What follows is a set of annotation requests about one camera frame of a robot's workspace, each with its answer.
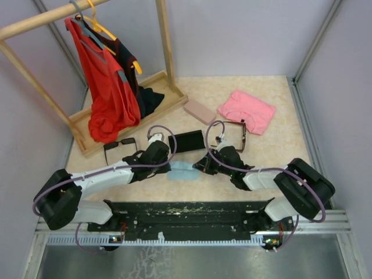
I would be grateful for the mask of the black glasses case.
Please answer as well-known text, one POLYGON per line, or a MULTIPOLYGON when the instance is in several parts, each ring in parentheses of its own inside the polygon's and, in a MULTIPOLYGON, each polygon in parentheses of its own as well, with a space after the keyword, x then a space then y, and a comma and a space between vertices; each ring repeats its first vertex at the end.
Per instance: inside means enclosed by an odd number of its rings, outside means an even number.
POLYGON ((171 153, 184 153, 205 149, 202 130, 195 130, 186 133, 176 134, 175 139, 168 136, 171 153))

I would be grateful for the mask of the tortoiseshell brown sunglasses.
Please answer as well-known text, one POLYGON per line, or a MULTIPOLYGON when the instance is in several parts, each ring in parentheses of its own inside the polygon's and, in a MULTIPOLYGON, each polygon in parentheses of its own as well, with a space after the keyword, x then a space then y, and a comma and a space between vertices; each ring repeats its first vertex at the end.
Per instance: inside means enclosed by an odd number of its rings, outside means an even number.
MULTIPOLYGON (((231 146, 225 147, 223 149, 229 148, 235 150, 238 153, 242 153, 245 150, 246 145, 247 129, 245 123, 218 120, 217 122, 213 123, 213 126, 217 126, 219 124, 222 125, 222 131, 219 135, 215 136, 215 138, 224 137, 231 143, 231 146)), ((215 149, 216 145, 217 144, 215 143, 211 144, 210 146, 215 149)))

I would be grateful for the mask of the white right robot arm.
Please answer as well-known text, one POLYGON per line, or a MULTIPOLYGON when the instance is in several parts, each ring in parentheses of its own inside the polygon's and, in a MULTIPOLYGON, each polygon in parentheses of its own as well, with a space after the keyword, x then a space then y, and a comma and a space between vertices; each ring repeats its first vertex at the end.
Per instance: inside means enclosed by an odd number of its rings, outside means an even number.
POLYGON ((225 174, 243 191, 281 191, 283 196, 268 201, 259 216, 260 225, 267 230, 273 230, 280 220, 296 214, 314 223, 323 222, 326 203, 335 194, 335 187, 300 158, 290 161, 284 169, 255 169, 242 161, 233 146, 220 144, 216 149, 209 149, 192 167, 209 175, 225 174))

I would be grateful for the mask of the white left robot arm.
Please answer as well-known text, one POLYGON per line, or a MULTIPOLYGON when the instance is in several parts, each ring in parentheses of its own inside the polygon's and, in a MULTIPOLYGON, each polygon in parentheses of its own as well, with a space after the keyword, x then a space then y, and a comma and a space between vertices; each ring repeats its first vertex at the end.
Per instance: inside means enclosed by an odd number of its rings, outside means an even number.
POLYGON ((35 196, 33 209, 50 230, 70 223, 95 223, 113 231, 121 217, 109 201, 92 202, 85 198, 99 191, 132 184, 153 173, 169 169, 170 148, 161 140, 150 140, 145 151, 127 156, 115 164, 95 171, 70 174, 66 169, 53 173, 35 196))

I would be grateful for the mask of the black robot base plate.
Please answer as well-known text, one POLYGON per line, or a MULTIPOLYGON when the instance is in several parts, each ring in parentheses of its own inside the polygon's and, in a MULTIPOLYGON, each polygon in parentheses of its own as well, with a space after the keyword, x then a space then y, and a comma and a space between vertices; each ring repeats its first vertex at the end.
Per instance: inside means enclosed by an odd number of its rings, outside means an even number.
POLYGON ((278 248, 294 228, 292 217, 272 221, 258 202, 112 202, 106 224, 87 230, 112 233, 107 249, 122 245, 243 245, 278 248))

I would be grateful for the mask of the light blue cleaning cloth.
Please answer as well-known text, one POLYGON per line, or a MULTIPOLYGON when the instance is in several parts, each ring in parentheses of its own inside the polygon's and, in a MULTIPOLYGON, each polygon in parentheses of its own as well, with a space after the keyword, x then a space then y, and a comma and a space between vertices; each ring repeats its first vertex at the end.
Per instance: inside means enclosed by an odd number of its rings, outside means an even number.
POLYGON ((168 180, 197 180, 199 178, 199 172, 193 168, 192 163, 182 161, 170 162, 171 170, 167 173, 168 180))

